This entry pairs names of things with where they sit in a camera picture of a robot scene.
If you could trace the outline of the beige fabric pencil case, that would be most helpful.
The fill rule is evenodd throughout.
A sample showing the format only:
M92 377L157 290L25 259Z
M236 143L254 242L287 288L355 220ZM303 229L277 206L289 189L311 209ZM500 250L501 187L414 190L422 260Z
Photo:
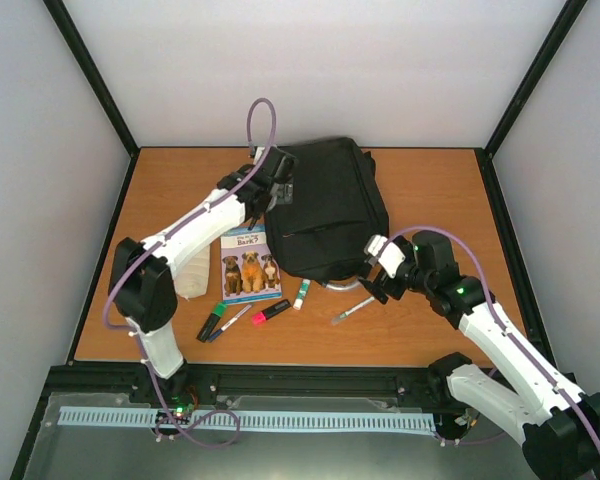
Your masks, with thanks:
M210 246L193 256L178 271L174 280L178 296L190 300L206 294L210 275Z

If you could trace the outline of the silver white pen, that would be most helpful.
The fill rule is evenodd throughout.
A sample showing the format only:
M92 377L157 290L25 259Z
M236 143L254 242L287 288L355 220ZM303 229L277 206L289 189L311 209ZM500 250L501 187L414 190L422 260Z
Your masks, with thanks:
M342 321L344 321L345 319L347 319L354 313L358 312L359 310L365 308L366 306L372 304L375 301L376 301L376 299L373 296L370 296L369 298L359 302L358 304L352 306L351 308L345 310L344 312L340 313L336 317L332 318L331 324L338 325L339 323L341 323Z

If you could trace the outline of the green black highlighter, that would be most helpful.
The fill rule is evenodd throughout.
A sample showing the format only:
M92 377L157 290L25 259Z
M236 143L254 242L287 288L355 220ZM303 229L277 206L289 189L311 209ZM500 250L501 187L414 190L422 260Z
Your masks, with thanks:
M211 334L214 332L219 320L222 318L226 311L227 305L224 302L217 303L212 309L211 313L207 317L205 323L198 332L196 339L199 342L206 342Z

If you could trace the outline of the white glue stick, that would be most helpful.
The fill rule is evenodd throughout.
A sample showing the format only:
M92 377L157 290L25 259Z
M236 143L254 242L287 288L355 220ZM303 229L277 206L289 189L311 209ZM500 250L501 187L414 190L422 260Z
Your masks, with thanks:
M294 303L293 303L293 308L295 310L300 310L302 308L302 306L304 304L304 301L305 301L305 298L307 296L307 293L308 293L310 285L311 285L311 280L310 279L303 279L302 280L302 282L300 284L300 287L299 287L299 290L297 292L296 298L295 298Z

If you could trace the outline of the black frame post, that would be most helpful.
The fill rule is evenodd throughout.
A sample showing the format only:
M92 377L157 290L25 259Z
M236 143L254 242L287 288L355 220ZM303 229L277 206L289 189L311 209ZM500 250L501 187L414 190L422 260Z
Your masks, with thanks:
M488 161L492 161L496 156L587 3L587 0L567 0L564 2L484 147Z
M65 3L61 0L43 0L43 4L91 87L124 150L131 160L136 160L140 148Z

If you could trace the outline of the black student backpack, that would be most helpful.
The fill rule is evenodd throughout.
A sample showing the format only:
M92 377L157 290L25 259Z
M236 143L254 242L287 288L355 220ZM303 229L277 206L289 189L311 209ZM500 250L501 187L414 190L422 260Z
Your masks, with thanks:
M376 162L349 137L285 145L297 163L292 201L265 214L267 245L286 274L316 282L357 276L374 235L389 233Z

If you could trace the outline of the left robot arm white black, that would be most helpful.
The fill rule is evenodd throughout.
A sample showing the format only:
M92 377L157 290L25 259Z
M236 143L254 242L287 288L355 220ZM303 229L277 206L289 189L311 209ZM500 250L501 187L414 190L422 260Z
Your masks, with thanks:
M246 221L256 222L274 208L291 183L297 159L277 147L259 147L255 163L224 176L211 193L174 224L142 241L125 238L114 252L105 325L116 308L122 330L136 337L143 360L155 377L152 388L166 402L181 400L188 378L172 327L178 298L193 293L182 287L186 269L213 241Z

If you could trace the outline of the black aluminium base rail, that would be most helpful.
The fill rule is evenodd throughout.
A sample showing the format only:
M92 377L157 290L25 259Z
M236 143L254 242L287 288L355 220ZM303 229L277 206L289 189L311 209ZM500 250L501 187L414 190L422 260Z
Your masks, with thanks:
M224 397L369 398L399 408L441 413L462 405L430 388L425 368L188 364L158 385L168 404L216 405ZM123 393L133 403L158 404L148 368L129 362L75 362L49 370L42 394Z

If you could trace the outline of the pink black highlighter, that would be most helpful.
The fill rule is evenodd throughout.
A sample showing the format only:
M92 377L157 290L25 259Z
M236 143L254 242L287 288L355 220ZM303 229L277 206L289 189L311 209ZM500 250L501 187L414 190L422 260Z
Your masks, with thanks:
M271 318L285 312L291 307L289 300L284 299L276 302L275 304L263 309L259 313L252 316L251 321L254 326L262 325L269 321Z

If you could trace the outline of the blue white marker pen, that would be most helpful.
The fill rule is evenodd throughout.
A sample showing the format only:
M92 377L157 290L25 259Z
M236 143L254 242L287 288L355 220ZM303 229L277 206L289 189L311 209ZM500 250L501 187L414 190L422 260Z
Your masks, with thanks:
M232 318L230 318L222 327L214 331L207 339L208 343L214 342L219 336L226 332L233 324L235 324L245 313L247 313L252 307L253 303L249 303L238 311Z

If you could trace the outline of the right black frame post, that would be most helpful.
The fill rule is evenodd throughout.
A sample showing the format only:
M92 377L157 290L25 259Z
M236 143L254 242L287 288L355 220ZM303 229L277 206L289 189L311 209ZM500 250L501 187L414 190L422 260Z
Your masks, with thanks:
M484 147L488 161L492 161L496 156L587 3L587 0L567 0L564 2Z

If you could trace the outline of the left black frame post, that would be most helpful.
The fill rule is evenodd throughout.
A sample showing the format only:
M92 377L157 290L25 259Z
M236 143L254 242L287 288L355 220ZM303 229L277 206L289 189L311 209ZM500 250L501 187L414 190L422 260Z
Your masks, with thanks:
M43 4L91 87L124 150L131 160L136 160L140 148L65 3L61 0L43 0Z

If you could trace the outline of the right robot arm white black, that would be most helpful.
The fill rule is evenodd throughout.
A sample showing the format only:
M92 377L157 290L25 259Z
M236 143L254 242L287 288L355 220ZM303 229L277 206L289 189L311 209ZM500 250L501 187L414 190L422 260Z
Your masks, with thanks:
M477 410L522 449L540 479L600 479L600 393L588 395L553 366L508 318L486 275L464 275L454 257L462 241L432 226L374 235L364 251L378 275L360 277L381 303L405 292L423 295L430 308L471 340L503 377L498 382L470 359L450 354L430 370L441 401Z

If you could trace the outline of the dog picture book purple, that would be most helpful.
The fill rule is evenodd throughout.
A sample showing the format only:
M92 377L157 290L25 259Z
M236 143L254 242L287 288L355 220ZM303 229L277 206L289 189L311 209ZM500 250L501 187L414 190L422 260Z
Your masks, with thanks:
M220 237L223 302L243 304L282 297L280 270L265 226L238 227Z

